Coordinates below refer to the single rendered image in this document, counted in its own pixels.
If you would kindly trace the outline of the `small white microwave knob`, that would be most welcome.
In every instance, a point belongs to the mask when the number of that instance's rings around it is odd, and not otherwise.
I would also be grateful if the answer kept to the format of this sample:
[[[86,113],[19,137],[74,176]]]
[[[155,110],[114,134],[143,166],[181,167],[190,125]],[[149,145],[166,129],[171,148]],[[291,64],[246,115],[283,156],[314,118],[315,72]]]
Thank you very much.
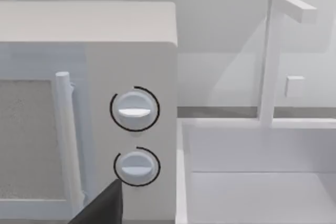
[[[148,148],[136,146],[128,153],[118,153],[113,161],[114,174],[131,187],[145,187],[155,182],[161,173],[158,156]]]

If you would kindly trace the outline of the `tall white tap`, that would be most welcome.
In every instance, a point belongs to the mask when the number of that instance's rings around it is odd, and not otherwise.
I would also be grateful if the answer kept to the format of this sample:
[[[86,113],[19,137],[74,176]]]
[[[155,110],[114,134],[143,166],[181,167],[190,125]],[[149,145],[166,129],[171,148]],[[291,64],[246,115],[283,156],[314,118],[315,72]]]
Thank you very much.
[[[286,16],[300,24],[314,24],[318,9],[302,0],[268,0],[257,110],[260,126],[265,128],[271,127],[274,119],[281,33]]]

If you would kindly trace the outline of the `white sink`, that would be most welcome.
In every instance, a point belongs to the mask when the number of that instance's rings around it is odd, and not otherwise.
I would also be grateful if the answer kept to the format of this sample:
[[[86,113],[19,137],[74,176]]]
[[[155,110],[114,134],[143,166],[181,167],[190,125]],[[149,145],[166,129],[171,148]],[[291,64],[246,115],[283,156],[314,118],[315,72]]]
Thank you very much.
[[[177,121],[178,224],[336,224],[336,120]]]

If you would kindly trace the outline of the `pale microwave oven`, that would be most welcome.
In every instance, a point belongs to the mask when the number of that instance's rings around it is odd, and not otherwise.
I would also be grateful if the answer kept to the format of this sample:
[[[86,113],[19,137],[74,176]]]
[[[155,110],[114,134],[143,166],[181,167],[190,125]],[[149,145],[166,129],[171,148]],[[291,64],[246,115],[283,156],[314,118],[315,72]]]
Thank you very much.
[[[145,187],[122,182],[122,224],[174,224],[176,220],[177,25],[171,2],[0,1],[0,46],[80,44],[86,74],[77,95],[77,145],[84,207],[115,179],[118,153],[142,146],[161,162]],[[161,113],[144,132],[118,127],[109,112],[114,94],[142,86]],[[4,219],[0,224],[56,224],[69,220]]]

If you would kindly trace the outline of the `pale microwave door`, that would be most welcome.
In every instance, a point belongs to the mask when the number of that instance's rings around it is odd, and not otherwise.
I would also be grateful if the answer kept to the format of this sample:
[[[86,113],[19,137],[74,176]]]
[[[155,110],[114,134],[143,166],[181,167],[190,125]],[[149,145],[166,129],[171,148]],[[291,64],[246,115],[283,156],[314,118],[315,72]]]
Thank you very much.
[[[0,46],[0,220],[72,218],[56,73],[70,74],[77,136],[85,64],[80,44]]]

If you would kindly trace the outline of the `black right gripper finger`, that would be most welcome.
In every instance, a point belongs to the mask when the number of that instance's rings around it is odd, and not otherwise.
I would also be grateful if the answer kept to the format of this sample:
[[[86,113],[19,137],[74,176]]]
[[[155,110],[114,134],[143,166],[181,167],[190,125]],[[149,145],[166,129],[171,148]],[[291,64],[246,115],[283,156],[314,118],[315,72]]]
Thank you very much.
[[[122,224],[122,181],[115,179],[67,224]]]

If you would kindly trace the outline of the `large white microwave knob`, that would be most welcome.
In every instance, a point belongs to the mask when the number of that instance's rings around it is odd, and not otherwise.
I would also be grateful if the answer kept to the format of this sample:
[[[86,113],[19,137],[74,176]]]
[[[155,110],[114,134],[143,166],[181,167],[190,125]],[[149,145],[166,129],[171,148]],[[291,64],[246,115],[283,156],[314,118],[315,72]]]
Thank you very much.
[[[125,93],[116,93],[110,100],[109,112],[114,123],[128,132],[144,132],[156,124],[161,106],[152,91],[133,86]]]

